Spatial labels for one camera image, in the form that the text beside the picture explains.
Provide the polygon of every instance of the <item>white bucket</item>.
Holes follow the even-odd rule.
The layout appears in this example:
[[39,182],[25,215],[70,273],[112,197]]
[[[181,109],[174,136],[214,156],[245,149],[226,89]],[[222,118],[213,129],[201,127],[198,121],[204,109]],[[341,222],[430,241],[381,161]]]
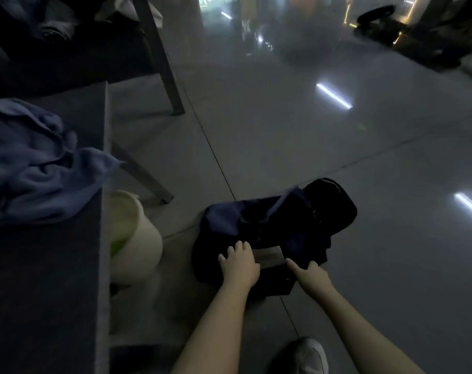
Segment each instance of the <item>white bucket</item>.
[[131,285],[147,279],[163,251],[163,241],[144,215],[139,197],[124,190],[110,197],[111,241],[124,242],[111,258],[111,282]]

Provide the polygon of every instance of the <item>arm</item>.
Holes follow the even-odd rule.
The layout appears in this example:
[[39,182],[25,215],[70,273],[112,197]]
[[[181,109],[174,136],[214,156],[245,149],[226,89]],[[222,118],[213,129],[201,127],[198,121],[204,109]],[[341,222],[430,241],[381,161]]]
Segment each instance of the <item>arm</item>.
[[360,374],[424,374],[336,291],[325,270],[314,261],[307,270],[286,261],[301,287],[331,319]]
[[218,261],[224,282],[171,374],[237,374],[246,298],[260,275],[250,244],[240,241]]

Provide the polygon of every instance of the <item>hand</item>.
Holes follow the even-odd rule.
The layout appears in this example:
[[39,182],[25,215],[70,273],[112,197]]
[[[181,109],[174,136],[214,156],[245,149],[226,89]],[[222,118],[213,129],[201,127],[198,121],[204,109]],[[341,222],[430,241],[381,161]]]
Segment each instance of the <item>hand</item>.
[[238,241],[235,248],[227,248],[227,258],[220,254],[218,262],[224,274],[224,284],[250,291],[260,276],[260,264],[255,263],[248,242]]
[[323,296],[336,292],[327,271],[320,268],[315,261],[309,263],[307,270],[300,268],[295,262],[287,258],[286,265],[295,274],[304,291],[316,300]]

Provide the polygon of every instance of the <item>chair leg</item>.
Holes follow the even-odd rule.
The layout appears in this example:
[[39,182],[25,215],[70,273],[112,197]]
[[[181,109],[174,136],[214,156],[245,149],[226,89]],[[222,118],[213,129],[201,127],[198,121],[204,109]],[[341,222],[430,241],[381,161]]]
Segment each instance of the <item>chair leg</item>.
[[116,142],[112,143],[111,153],[117,159],[124,161],[122,168],[127,171],[133,178],[143,184],[150,192],[156,195],[165,203],[169,203],[174,196],[169,193],[156,179],[149,174],[137,161],[135,161],[120,145]]
[[141,26],[146,35],[146,41],[149,46],[149,52],[153,60],[153,65],[162,77],[163,85],[169,96],[173,109],[173,115],[184,114],[181,96],[174,80],[174,75],[170,69],[167,55],[163,48],[162,40],[155,24],[155,19],[149,8],[148,0],[132,0],[134,7],[141,22]]

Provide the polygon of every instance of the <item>label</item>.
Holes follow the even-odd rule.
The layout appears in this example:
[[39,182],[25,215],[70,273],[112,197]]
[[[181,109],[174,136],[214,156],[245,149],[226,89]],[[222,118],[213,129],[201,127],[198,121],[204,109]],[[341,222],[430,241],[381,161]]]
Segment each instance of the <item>label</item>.
[[279,245],[270,248],[254,249],[255,262],[260,264],[260,269],[272,268],[284,264],[283,252]]

